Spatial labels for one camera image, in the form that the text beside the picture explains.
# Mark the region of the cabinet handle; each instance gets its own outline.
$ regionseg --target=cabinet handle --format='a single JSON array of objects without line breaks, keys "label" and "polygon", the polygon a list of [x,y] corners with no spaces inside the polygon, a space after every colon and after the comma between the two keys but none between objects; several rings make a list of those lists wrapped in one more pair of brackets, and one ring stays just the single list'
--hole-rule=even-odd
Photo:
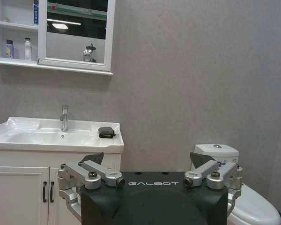
[{"label": "cabinet handle", "polygon": [[51,182],[51,189],[50,189],[50,202],[53,203],[53,186],[54,186],[54,182]]},{"label": "cabinet handle", "polygon": [[44,203],[47,202],[47,200],[45,199],[45,194],[46,194],[45,188],[46,188],[46,185],[47,185],[47,182],[44,181],[44,182],[43,182],[43,202],[44,202]]}]

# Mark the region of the cabinet door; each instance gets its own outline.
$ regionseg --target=cabinet door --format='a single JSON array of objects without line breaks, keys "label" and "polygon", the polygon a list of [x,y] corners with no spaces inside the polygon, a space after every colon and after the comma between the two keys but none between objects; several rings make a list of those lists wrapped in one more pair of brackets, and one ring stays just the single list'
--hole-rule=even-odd
[{"label": "cabinet door", "polygon": [[52,199],[49,199],[49,225],[81,225],[67,209],[66,201],[59,196],[58,168],[50,168],[49,187],[52,190]]},{"label": "cabinet door", "polygon": [[48,167],[0,166],[0,225],[47,225],[48,180]]}]

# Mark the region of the toilet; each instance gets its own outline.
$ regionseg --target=toilet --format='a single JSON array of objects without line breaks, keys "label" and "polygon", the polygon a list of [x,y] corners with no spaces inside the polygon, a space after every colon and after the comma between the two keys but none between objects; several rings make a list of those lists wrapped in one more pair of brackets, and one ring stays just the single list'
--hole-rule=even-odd
[{"label": "toilet", "polygon": [[[209,155],[225,165],[238,163],[238,151],[224,144],[198,144],[195,153]],[[256,191],[243,184],[242,194],[228,217],[228,225],[281,225],[281,218],[275,207]]]}]

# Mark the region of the bathroom sink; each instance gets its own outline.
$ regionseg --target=bathroom sink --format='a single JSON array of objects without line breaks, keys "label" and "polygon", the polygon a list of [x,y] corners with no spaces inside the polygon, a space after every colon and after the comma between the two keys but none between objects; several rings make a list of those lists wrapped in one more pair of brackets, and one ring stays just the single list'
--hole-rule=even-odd
[{"label": "bathroom sink", "polygon": [[[10,117],[0,124],[0,149],[122,153],[124,142],[118,123],[68,121],[69,131],[61,131],[61,121]],[[112,139],[99,138],[100,127],[115,130]]]}]

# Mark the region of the bottle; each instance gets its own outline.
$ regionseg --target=bottle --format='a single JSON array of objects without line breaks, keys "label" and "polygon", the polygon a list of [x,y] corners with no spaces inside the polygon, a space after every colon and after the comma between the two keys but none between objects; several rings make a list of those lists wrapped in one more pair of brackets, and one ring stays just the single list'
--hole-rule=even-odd
[{"label": "bottle", "polygon": [[30,38],[25,38],[25,60],[31,60],[31,42]]},{"label": "bottle", "polygon": [[14,46],[12,40],[6,40],[6,52],[5,57],[13,59],[14,58]]}]

